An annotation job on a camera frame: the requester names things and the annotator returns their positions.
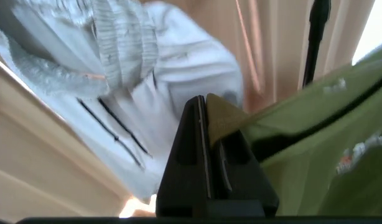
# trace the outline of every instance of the clothing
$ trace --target clothing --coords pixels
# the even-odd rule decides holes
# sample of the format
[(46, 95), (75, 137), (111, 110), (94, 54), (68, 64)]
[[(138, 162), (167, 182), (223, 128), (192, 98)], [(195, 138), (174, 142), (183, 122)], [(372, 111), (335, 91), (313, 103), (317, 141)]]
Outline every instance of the clothing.
[[(214, 95), (207, 108), (211, 145), (242, 131), (279, 196), (278, 215), (382, 214), (382, 46), (260, 113)], [(362, 148), (338, 174), (344, 153)]]
[(6, 64), (136, 197), (157, 192), (187, 100), (215, 93), (242, 105), (232, 54), (175, 6), (4, 2), (0, 55)]

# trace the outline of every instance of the green garment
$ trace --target green garment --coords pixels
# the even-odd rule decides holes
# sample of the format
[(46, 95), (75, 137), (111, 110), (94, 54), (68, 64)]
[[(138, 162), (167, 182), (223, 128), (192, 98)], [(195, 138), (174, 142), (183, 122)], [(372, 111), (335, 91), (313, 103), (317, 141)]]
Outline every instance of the green garment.
[(242, 130), (280, 198), (278, 215), (382, 213), (382, 150), (336, 173), (346, 149), (382, 130), (382, 47), (258, 114), (214, 95), (207, 108), (211, 145)]

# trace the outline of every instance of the bright light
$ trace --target bright light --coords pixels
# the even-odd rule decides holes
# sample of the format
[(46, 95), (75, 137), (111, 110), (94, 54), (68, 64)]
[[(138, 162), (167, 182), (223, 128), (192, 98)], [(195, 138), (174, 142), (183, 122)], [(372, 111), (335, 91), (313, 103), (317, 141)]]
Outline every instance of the bright light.
[(371, 50), (382, 44), (382, 0), (376, 0), (368, 22), (365, 25), (363, 35), (358, 43), (352, 64), (363, 58)]
[(126, 202), (122, 212), (119, 214), (120, 218), (129, 218), (133, 216), (136, 210), (142, 210), (150, 213), (155, 213), (156, 195), (151, 196), (149, 205), (140, 202), (136, 198), (131, 198)]

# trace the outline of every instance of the green fabric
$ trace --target green fabric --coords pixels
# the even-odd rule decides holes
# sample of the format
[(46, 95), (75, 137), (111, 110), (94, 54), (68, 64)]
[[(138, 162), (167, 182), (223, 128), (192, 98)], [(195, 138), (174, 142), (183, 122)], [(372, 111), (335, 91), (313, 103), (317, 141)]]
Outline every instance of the green fabric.
[[(382, 48), (358, 65), (339, 69), (258, 114), (247, 115), (219, 97), (208, 95), (210, 144), (239, 129), (251, 145), (273, 136), (292, 138), (333, 116), (381, 79)], [(277, 214), (381, 213), (382, 161), (377, 159), (382, 159), (382, 150), (369, 150), (360, 161), (362, 165), (358, 163), (347, 174), (337, 175), (335, 169), (346, 149), (381, 129), (382, 87), (347, 114), (266, 159), (261, 165), (281, 201)], [(258, 154), (268, 149), (253, 150)], [(373, 173), (361, 171), (371, 166)]]

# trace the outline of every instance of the white jacket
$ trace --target white jacket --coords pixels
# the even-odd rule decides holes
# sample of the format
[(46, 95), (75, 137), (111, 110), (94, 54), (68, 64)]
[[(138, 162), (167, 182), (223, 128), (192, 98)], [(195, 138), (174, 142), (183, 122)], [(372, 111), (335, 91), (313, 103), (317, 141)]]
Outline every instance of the white jacket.
[(0, 54), (139, 198), (157, 192), (187, 100), (243, 101), (232, 54), (163, 2), (0, 1)]

